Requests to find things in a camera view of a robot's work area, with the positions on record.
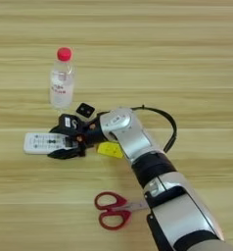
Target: water bottle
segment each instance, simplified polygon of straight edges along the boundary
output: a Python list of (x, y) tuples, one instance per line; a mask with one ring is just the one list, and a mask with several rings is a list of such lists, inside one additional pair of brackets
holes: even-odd
[(69, 48), (60, 48), (50, 74), (50, 102), (58, 110), (67, 109), (72, 102), (74, 71), (70, 61), (71, 54)]

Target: robotic arm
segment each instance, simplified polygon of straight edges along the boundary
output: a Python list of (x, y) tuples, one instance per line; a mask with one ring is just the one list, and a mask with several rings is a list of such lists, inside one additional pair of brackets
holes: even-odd
[[(60, 118), (60, 125), (67, 115)], [(87, 126), (58, 129), (85, 145), (118, 141), (151, 209), (147, 222), (161, 251), (233, 251), (187, 179), (142, 127), (132, 109), (99, 115)]]

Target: yellow object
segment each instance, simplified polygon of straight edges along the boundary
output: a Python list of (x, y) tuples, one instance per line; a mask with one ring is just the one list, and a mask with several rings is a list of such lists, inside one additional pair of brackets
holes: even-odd
[(120, 159), (123, 157), (119, 144), (113, 143), (113, 142), (101, 143), (98, 146), (97, 152), (104, 155), (120, 158)]

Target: small black object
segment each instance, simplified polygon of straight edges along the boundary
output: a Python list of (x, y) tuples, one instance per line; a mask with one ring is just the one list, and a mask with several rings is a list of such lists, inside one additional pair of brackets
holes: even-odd
[(95, 108), (92, 106), (89, 106), (88, 104), (81, 103), (79, 107), (76, 109), (76, 112), (79, 115), (89, 119), (91, 115), (95, 112)]
[(61, 114), (59, 125), (53, 127), (50, 132), (61, 133), (67, 136), (79, 136), (83, 133), (85, 123), (77, 116)]

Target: wooden table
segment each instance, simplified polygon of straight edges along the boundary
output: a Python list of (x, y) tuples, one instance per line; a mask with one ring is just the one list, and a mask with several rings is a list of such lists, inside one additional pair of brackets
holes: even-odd
[[(117, 232), (99, 227), (97, 193), (142, 197), (125, 161), (23, 152), (26, 132), (57, 123), (48, 88), (60, 46), (75, 50), (70, 112), (144, 103), (174, 115), (168, 157), (233, 244), (233, 0), (0, 0), (0, 251), (157, 250), (148, 211)], [(163, 145), (169, 125), (139, 115)]]

